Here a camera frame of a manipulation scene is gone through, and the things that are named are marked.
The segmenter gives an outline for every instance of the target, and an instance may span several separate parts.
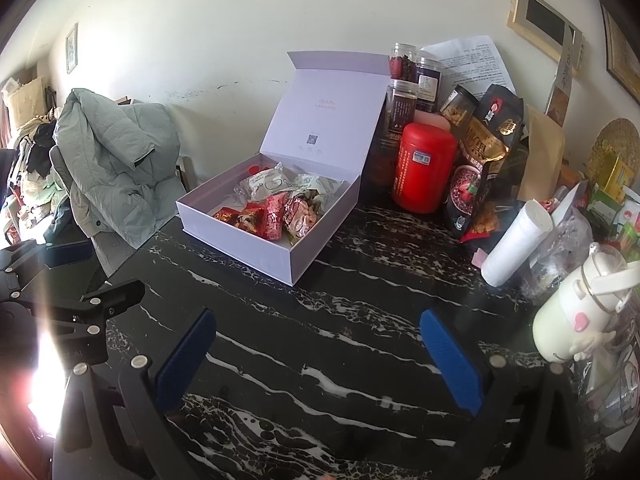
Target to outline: screw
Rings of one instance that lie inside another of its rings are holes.
[[[549,369],[551,370],[551,373],[556,375],[562,375],[562,372],[564,371],[564,368],[562,368],[560,363],[551,363],[549,365]]]
[[[136,370],[139,370],[140,368],[144,368],[148,362],[149,359],[147,359],[145,355],[136,355],[131,360],[131,366],[133,366]]]
[[[89,367],[88,367],[88,365],[86,363],[78,363],[76,366],[74,366],[74,373],[76,375],[82,375],[88,369],[89,369]]]
[[[507,359],[500,354],[494,354],[489,357],[489,364],[494,368],[504,368],[507,365]]]

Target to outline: box lid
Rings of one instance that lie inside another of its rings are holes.
[[[389,58],[359,52],[289,52],[296,76],[261,153],[361,173],[389,85]]]

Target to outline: gray puffer jacket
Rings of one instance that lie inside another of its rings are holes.
[[[175,176],[180,140],[162,105],[117,105],[75,88],[54,139],[98,231],[137,249],[175,215],[185,193]]]

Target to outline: lavender box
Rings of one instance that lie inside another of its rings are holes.
[[[177,201],[184,231],[280,282],[293,285],[358,201],[360,177],[389,84],[388,57],[357,52],[290,52],[296,75],[281,99],[260,153]],[[213,218],[251,166],[319,174],[344,184],[295,246],[263,240]]]

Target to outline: marble tabletop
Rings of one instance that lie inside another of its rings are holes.
[[[139,353],[153,358],[188,314],[209,308],[218,335],[170,418],[205,476],[428,478],[470,417],[422,344],[422,311],[443,304],[483,351],[543,364],[533,307],[516,288],[489,290],[470,260],[437,220],[368,200],[290,287],[190,237],[174,218],[110,277],[138,278],[148,292],[109,322],[101,367],[115,373]],[[602,452],[591,447],[590,471]]]

